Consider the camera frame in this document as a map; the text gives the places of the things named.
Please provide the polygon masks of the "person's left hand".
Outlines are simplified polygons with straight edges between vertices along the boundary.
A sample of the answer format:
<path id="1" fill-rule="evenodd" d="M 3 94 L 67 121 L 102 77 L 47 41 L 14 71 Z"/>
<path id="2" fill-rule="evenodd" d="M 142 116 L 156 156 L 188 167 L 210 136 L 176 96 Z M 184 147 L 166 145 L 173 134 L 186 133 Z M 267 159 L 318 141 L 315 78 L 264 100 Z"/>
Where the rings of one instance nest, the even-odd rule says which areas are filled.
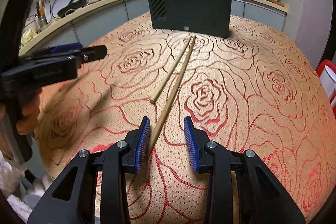
<path id="1" fill-rule="evenodd" d="M 35 91 L 34 98 L 22 108 L 23 119 L 16 124 L 18 134 L 27 135 L 34 131 L 38 124 L 38 116 L 40 113 L 40 94 L 42 88 Z"/>

